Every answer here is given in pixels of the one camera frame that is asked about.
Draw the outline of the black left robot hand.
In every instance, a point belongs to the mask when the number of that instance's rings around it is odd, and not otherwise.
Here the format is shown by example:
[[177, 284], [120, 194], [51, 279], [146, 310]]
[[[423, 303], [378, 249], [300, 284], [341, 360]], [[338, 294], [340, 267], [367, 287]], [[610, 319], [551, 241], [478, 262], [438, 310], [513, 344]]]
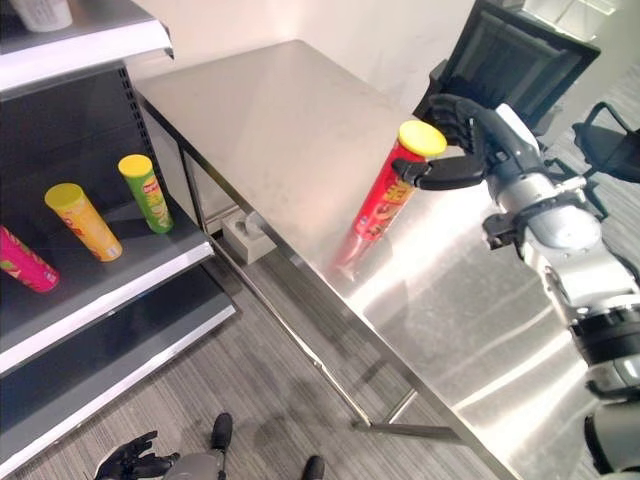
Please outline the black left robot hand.
[[95, 479], [153, 479], [163, 477], [181, 458], [178, 452], [159, 456], [152, 451], [157, 430], [115, 448], [97, 467]]

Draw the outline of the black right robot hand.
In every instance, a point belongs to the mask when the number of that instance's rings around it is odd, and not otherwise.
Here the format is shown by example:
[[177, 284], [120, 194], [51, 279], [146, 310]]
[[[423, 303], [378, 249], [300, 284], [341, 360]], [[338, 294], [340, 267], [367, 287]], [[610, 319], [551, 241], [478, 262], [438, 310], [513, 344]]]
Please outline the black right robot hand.
[[491, 176], [504, 182], [539, 166], [540, 155], [494, 109], [451, 94], [427, 99], [426, 118], [445, 139], [460, 147], [462, 156], [427, 162], [399, 157], [391, 168], [399, 179], [429, 191], [480, 184]]

